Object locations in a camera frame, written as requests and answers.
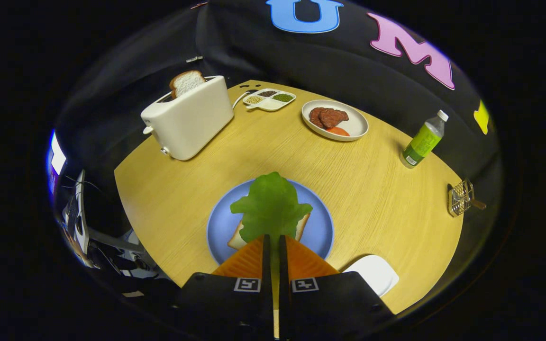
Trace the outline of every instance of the light wood tabletop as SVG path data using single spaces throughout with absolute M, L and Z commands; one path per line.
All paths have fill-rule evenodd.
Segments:
M 458 175 L 434 153 L 405 168 L 399 154 L 410 136 L 361 110 L 368 133 L 336 142 L 300 116 L 306 102 L 328 98 L 244 84 L 250 87 L 228 90 L 231 103 L 246 89 L 266 87 L 296 99 L 277 112 L 249 112 L 238 103 L 231 122 L 188 161 L 163 155 L 150 136 L 115 169 L 127 217 L 151 257 L 181 287 L 195 272 L 213 272 L 218 265 L 206 224 L 215 204 L 237 184 L 277 171 L 314 191 L 331 212 L 330 265 L 342 271 L 363 255 L 379 255 L 400 278 L 382 297 L 389 309 L 396 314 L 420 300 L 446 270 L 461 235 L 462 216 L 446 209 L 447 184 L 459 183 Z

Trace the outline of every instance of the sliced meat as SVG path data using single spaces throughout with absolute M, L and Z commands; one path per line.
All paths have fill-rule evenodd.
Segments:
M 309 113 L 309 121 L 311 121 L 311 123 L 320 127 L 321 129 L 323 129 L 323 123 L 321 123 L 321 119 L 319 119 L 319 114 L 322 110 L 324 110 L 324 108 L 318 107 L 318 108 L 314 108 Z
M 342 121 L 348 121 L 349 115 L 342 110 L 326 108 L 320 112 L 319 119 L 325 129 L 330 129 L 336 127 L 338 123 L 341 123 Z

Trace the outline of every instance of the pink letter m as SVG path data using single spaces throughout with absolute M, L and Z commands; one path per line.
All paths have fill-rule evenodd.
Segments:
M 412 64 L 422 62 L 428 56 L 431 62 L 425 65 L 425 70 L 440 83 L 454 90 L 455 84 L 452 82 L 452 69 L 450 60 L 441 54 L 437 48 L 423 41 L 418 44 L 412 37 L 397 25 L 386 18 L 374 13 L 368 13 L 368 16 L 375 19 L 379 24 L 379 39 L 370 42 L 373 48 L 392 56 L 401 57 L 401 51 L 396 46 L 396 40 L 401 44 L 403 50 L 408 55 Z

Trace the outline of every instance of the black background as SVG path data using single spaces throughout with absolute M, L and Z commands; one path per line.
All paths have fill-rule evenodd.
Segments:
M 95 285 L 63 248 L 43 164 L 59 101 L 76 76 L 179 6 L 186 5 L 0 4 L 0 339 L 165 337 Z M 546 339 L 546 2 L 368 7 L 446 52 L 489 99 L 497 121 L 514 118 L 508 133 L 519 141 L 525 183 L 513 233 L 487 272 L 431 319 L 389 339 Z

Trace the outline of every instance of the seeds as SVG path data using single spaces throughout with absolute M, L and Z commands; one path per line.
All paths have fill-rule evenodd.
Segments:
M 250 104 L 256 104 L 256 103 L 259 103 L 260 101 L 262 101 L 263 99 L 261 99 L 260 97 L 256 97 L 256 96 L 250 96 L 246 99 L 246 102 L 250 103 Z
M 258 95 L 262 97 L 271 97 L 272 95 L 275 95 L 276 93 L 277 91 L 269 90 L 269 91 L 262 91 Z

